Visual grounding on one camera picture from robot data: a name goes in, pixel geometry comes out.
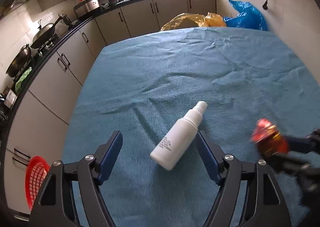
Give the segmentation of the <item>red torn snack wrapper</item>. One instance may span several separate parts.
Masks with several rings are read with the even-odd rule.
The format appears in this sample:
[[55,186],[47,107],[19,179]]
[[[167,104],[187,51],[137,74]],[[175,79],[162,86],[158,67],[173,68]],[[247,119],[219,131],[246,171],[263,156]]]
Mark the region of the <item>red torn snack wrapper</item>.
[[266,118],[257,121],[251,141],[263,157],[277,153],[287,154],[290,151],[288,141],[281,135],[277,126]]

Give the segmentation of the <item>white spray bottle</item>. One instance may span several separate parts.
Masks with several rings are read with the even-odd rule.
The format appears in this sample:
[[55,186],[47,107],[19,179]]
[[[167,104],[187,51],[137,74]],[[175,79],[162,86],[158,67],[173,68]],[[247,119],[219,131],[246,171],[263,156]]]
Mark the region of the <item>white spray bottle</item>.
[[205,101],[199,101],[178,119],[150,153],[151,159],[171,171],[195,139],[207,107]]

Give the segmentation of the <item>lower kitchen cabinets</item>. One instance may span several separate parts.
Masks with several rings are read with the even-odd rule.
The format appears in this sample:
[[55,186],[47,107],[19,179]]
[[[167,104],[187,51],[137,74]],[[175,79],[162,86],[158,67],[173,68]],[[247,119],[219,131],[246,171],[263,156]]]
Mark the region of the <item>lower kitchen cabinets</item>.
[[122,132],[145,150],[197,101],[209,102],[218,67],[208,27],[151,33],[93,54],[79,29],[40,57],[9,111],[2,137],[2,199],[22,214],[27,161],[70,162]]

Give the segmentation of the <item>red plastic basket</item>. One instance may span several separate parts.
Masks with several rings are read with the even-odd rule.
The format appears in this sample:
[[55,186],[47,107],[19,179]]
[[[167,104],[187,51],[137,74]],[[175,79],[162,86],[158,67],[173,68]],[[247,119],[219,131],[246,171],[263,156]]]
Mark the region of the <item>red plastic basket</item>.
[[30,211],[33,208],[37,194],[49,170],[50,166],[45,159],[40,156],[35,156],[29,161],[25,174],[24,188]]

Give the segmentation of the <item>green cloth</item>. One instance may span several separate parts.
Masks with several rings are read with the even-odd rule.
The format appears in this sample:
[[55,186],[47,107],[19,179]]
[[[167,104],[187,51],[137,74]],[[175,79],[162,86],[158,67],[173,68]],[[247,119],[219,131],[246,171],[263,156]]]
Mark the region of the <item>green cloth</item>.
[[16,94],[19,94],[21,89],[22,89],[22,85],[24,83],[24,81],[27,79],[27,77],[29,76],[29,74],[31,73],[32,71],[32,67],[29,67],[28,69],[26,69],[24,71],[23,74],[21,74],[21,76],[19,77],[18,81],[16,82],[15,84],[15,93]]

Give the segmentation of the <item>blue table cloth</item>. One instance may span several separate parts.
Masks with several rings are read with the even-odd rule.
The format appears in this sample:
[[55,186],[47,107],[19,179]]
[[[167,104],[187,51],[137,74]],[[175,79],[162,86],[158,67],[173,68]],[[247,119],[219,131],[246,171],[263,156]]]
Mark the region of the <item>blue table cloth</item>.
[[116,226],[203,226],[217,195],[191,144],[168,172],[150,152],[174,123],[205,101],[200,129],[225,153],[259,159],[257,120],[306,136],[319,127],[319,85],[272,32],[189,28],[105,47],[81,89],[63,162],[79,161],[115,130],[123,146],[100,188]]

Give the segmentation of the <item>black frying pan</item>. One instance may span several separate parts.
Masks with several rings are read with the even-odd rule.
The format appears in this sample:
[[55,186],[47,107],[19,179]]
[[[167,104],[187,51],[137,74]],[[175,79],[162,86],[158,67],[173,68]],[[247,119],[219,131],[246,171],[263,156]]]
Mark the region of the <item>black frying pan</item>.
[[11,78],[16,77],[18,72],[25,65],[25,63],[30,60],[30,58],[31,58],[31,49],[29,47],[29,44],[26,44],[20,49],[19,53],[11,62],[11,64],[9,65],[6,71],[6,74]]

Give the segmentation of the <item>blue plastic bag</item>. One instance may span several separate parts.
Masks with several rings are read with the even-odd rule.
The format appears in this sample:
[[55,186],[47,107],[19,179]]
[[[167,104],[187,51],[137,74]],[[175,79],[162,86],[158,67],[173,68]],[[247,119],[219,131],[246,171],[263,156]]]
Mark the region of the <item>blue plastic bag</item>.
[[268,31],[263,14],[251,3],[233,0],[229,0],[229,3],[239,14],[235,18],[223,17],[227,27]]

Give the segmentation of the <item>black wok with lid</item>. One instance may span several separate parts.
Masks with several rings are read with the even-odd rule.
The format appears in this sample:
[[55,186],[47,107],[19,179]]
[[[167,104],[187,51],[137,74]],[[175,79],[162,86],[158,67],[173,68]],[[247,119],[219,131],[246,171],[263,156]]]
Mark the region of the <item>black wok with lid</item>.
[[39,25],[39,31],[33,37],[31,48],[38,49],[47,42],[55,34],[55,26],[63,19],[64,15],[60,15],[54,23],[48,23],[45,26]]

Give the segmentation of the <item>yellow plastic bag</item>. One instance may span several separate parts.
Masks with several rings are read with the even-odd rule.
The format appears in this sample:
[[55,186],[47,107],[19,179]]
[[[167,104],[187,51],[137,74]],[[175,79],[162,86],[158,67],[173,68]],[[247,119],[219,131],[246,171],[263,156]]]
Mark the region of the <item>yellow plastic bag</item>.
[[193,27],[226,27],[222,16],[208,12],[207,15],[182,13],[162,26],[161,31]]

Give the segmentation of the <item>silver rice cooker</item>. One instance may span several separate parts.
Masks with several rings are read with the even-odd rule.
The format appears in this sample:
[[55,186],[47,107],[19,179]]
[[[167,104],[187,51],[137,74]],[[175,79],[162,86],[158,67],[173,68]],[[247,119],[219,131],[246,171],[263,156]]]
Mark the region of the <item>silver rice cooker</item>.
[[82,16],[100,8],[99,0],[80,0],[73,8],[74,13],[78,19]]

